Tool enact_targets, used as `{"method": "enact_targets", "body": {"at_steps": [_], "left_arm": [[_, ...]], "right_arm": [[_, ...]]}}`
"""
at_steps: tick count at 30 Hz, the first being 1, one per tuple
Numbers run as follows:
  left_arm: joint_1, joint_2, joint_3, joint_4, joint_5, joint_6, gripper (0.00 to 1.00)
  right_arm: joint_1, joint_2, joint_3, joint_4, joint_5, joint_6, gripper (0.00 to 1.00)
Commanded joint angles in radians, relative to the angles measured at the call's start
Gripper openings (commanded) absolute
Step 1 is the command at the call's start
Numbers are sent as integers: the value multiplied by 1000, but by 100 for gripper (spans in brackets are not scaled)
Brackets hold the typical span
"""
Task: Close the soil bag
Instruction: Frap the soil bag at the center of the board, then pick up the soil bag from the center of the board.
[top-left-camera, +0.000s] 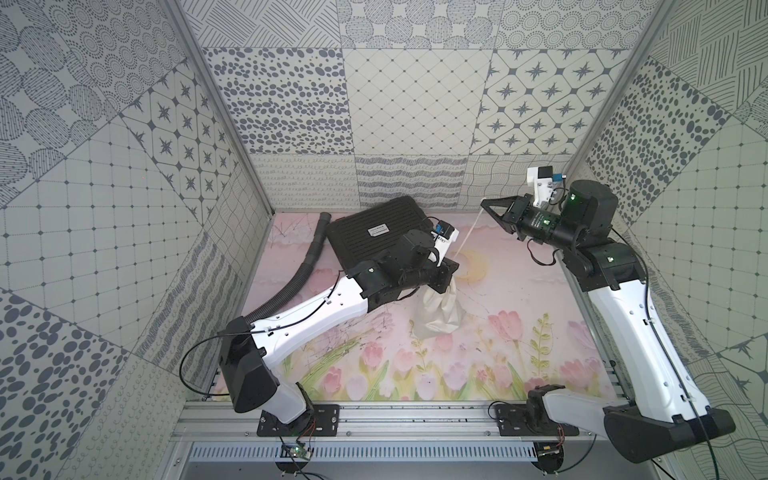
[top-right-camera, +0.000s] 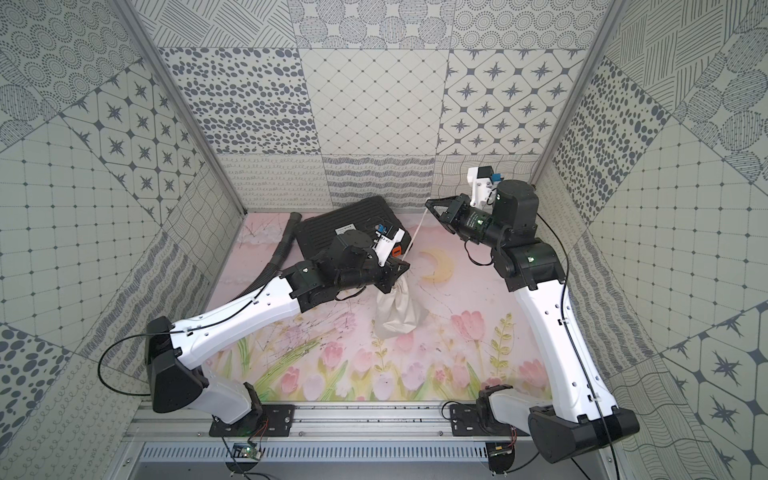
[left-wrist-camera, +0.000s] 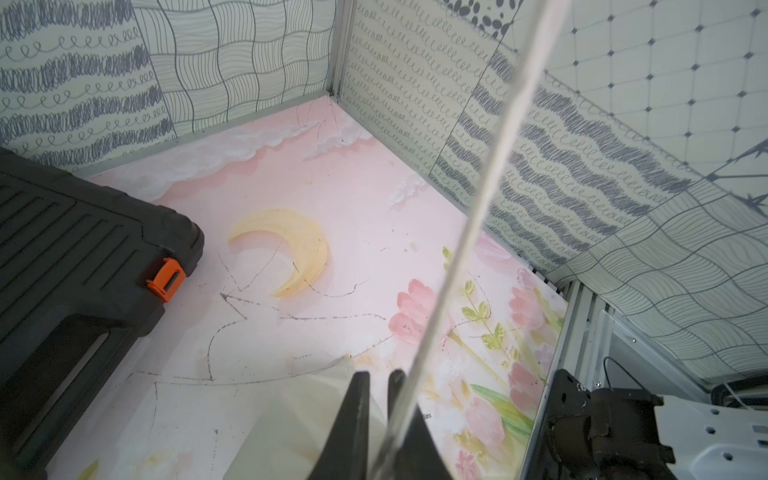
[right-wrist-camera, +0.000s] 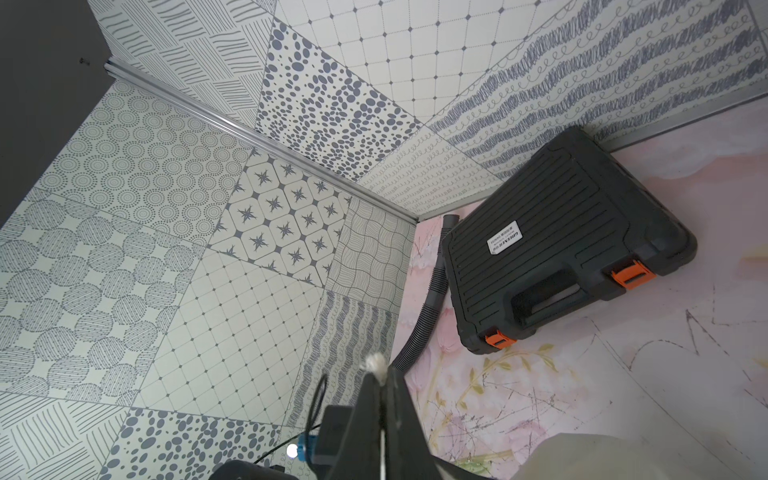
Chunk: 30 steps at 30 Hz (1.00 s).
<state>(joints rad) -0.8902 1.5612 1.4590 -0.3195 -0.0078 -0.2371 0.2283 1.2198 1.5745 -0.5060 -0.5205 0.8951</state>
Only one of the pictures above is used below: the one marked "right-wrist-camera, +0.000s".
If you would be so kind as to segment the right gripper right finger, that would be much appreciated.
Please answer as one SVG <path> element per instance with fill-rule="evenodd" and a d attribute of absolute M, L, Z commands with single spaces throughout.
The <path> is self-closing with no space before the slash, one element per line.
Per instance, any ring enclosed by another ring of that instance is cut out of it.
<path fill-rule="evenodd" d="M 386 479 L 439 480 L 403 374 L 389 368 L 383 387 L 384 471 Z"/>

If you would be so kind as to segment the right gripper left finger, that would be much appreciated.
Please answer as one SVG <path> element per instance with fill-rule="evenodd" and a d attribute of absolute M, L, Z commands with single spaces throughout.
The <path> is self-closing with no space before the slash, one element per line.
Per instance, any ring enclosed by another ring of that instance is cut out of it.
<path fill-rule="evenodd" d="M 328 479 L 381 478 L 382 393 L 376 376 L 366 373 Z"/>

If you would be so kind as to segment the white cloth soil bag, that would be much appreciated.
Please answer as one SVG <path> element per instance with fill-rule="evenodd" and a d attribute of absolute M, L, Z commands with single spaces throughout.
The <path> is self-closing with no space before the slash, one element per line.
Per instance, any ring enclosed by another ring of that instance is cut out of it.
<path fill-rule="evenodd" d="M 388 365 L 380 353 L 361 365 L 384 387 Z M 384 471 L 382 420 L 382 465 Z M 478 479 L 480 476 L 432 455 L 441 479 Z M 557 434 L 541 443 L 513 475 L 515 479 L 698 479 L 691 469 L 667 461 L 648 449 L 616 437 L 596 434 Z"/>

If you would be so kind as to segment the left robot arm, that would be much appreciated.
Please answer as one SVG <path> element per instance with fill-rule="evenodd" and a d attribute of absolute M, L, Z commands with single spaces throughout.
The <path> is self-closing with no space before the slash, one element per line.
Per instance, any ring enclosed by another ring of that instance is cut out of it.
<path fill-rule="evenodd" d="M 306 464 L 313 479 L 378 479 L 379 467 L 373 463 L 353 458 L 350 461 L 341 456 L 320 456 L 313 460 L 312 466 Z M 244 460 L 225 462 L 211 475 L 211 480 L 235 479 L 298 479 L 298 476 L 287 470 L 286 466 L 263 466 Z"/>

